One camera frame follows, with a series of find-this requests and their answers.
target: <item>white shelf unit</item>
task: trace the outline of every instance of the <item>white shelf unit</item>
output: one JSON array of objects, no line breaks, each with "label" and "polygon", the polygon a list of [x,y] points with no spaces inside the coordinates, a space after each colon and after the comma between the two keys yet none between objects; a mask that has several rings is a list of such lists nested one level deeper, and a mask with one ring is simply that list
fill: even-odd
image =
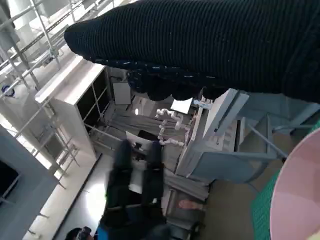
[{"label": "white shelf unit", "polygon": [[77,149],[96,156],[85,123],[94,126],[108,105],[105,66],[82,60],[51,100],[61,129]]}]

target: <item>pink object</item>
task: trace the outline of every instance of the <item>pink object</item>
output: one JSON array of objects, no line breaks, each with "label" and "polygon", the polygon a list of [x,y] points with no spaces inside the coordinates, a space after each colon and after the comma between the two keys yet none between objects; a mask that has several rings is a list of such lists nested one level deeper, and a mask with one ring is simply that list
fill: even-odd
[{"label": "pink object", "polygon": [[284,163],[270,209],[272,240],[306,240],[320,230],[320,129],[304,138]]}]

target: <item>pink circular object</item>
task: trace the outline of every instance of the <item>pink circular object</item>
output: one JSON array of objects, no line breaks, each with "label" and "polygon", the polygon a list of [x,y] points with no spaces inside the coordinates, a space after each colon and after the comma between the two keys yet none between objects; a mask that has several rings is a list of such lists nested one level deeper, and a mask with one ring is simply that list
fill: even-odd
[{"label": "pink circular object", "polygon": [[306,240],[320,230],[320,129],[290,153],[270,208],[272,240]]}]

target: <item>gray floor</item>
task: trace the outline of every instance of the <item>gray floor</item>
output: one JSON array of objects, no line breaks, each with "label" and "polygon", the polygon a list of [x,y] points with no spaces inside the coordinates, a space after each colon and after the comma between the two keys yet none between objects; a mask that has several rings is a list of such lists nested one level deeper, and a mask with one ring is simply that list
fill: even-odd
[{"label": "gray floor", "polygon": [[[276,145],[287,153],[301,139],[300,134],[274,135]],[[282,165],[281,159],[273,161],[253,185],[261,190]],[[246,184],[215,181],[207,200],[204,219],[206,227],[201,231],[198,240],[253,240],[250,204],[255,196],[255,192]]]}]

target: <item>computer monitor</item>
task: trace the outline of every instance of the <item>computer monitor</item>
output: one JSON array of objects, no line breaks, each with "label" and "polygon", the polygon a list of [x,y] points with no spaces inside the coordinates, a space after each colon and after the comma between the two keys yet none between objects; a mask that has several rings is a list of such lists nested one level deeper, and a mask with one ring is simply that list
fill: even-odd
[{"label": "computer monitor", "polygon": [[188,114],[191,103],[192,103],[192,98],[189,98],[184,101],[174,100],[170,108],[179,113]]},{"label": "computer monitor", "polygon": [[149,150],[152,144],[152,141],[136,136],[128,131],[125,131],[125,135],[126,139],[128,139],[132,144],[141,144],[142,150]]}]

